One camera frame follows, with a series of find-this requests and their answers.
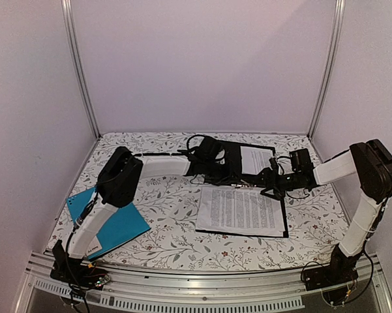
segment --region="white wall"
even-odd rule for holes
[[[335,1],[73,1],[103,133],[306,133]]]
[[[347,1],[315,143],[328,158],[351,143],[373,138],[392,153],[392,1]],[[352,216],[359,197],[358,178],[336,186]],[[392,291],[392,199],[371,241]]]
[[[0,313],[93,144],[60,1],[0,1]]]

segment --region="floral tablecloth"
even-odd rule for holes
[[[97,175],[120,145],[133,153],[173,152],[183,148],[192,133],[110,133],[103,135],[87,162],[72,195],[91,188]],[[306,136],[265,134],[210,134],[222,140],[273,146],[277,155],[307,148],[318,157]],[[286,171],[289,164],[283,165]],[[101,260],[163,269],[249,271],[298,267],[308,261],[327,262],[333,245],[348,225],[330,185],[312,190],[305,199],[286,198],[289,238],[265,239],[194,231],[202,185],[191,177],[164,176],[143,179],[135,206],[151,230]],[[303,191],[292,192],[296,198]],[[66,238],[72,229],[68,208],[63,209],[48,242]]]

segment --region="metal frame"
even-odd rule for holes
[[[61,0],[61,3],[63,7],[65,29],[67,30],[68,45],[70,47],[72,62],[74,63],[84,109],[90,123],[91,131],[93,132],[94,137],[98,139],[100,137],[100,130],[98,129],[96,115],[93,106],[91,105],[89,91],[85,82],[80,51],[78,50],[77,36],[74,28],[74,18],[72,17],[71,0]]]
[[[333,18],[332,35],[329,44],[329,53],[327,54],[325,72],[324,72],[322,84],[320,85],[318,100],[313,112],[312,122],[309,126],[309,131],[307,133],[307,136],[310,139],[313,139],[316,133],[319,119],[322,114],[322,109],[324,107],[327,90],[329,89],[329,82],[331,80],[333,66],[335,64],[335,58],[339,45],[340,32],[342,30],[344,7],[345,7],[345,0],[337,0],[335,5],[335,16]]]
[[[385,292],[388,289],[385,289],[380,263],[375,255],[371,258],[381,311],[392,312],[392,301]],[[68,286],[49,278],[52,266],[53,257],[32,253],[15,312],[26,312],[33,288],[68,297]],[[102,291],[89,291],[89,304],[127,312],[284,312],[304,307],[303,295],[321,292],[306,291],[300,281],[301,268],[251,272],[193,271],[177,275],[174,271],[117,264],[101,267],[109,272],[112,282],[107,283]],[[361,258],[357,270],[359,280],[368,279],[371,272],[368,259]]]

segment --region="enclosure wall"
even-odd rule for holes
[[[94,138],[59,1],[0,1],[0,313]]]
[[[102,133],[307,133],[335,1],[72,2]]]

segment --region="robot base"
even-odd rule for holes
[[[301,279],[303,282],[305,282],[306,290],[309,291],[326,288],[358,279],[357,270],[348,269],[346,271],[342,271],[340,275],[337,276],[336,281],[332,282],[328,279],[329,271],[329,267],[317,267],[314,269],[304,270]]]

